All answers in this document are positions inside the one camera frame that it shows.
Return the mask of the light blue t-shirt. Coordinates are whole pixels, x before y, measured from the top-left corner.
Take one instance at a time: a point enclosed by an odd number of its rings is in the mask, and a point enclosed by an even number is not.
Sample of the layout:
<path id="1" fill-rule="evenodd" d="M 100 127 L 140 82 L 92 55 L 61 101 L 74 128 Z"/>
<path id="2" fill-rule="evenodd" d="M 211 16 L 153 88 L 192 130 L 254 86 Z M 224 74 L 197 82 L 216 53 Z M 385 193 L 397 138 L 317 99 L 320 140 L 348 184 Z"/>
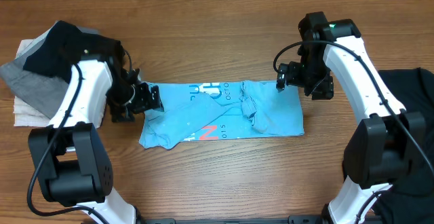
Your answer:
<path id="1" fill-rule="evenodd" d="M 298 89 L 274 81 L 160 83 L 163 111 L 145 113 L 139 143 L 172 149 L 178 143 L 302 136 Z"/>

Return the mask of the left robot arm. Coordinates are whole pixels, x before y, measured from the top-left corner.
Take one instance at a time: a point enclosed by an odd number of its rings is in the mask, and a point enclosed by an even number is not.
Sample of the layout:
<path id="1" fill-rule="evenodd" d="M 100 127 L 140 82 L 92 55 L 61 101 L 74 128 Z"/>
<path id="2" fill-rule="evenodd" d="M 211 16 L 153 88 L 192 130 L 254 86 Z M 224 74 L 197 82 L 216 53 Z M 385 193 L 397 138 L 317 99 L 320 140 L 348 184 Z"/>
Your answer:
<path id="1" fill-rule="evenodd" d="M 140 211 L 113 186 L 111 161 L 96 129 L 109 107 L 113 122 L 163 111 L 159 88 L 125 70 L 122 58 L 82 51 L 55 116 L 33 129 L 28 147 L 35 166 L 26 202 L 40 217 L 82 211 L 95 223 L 144 223 Z"/>

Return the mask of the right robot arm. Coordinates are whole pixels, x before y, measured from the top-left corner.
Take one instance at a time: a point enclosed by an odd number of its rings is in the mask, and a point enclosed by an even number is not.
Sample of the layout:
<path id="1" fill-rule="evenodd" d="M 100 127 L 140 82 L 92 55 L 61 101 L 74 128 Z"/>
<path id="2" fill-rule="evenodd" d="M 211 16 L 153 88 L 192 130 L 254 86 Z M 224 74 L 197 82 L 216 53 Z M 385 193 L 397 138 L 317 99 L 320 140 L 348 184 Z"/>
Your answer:
<path id="1" fill-rule="evenodd" d="M 342 161 L 344 183 L 319 215 L 290 216 L 290 223 L 379 223 L 368 211 L 428 157 L 422 150 L 426 123 L 409 112 L 384 84 L 350 19 L 329 21 L 323 12 L 298 24 L 299 62 L 275 61 L 278 90 L 293 85 L 314 100 L 329 100 L 338 81 L 357 120 Z"/>

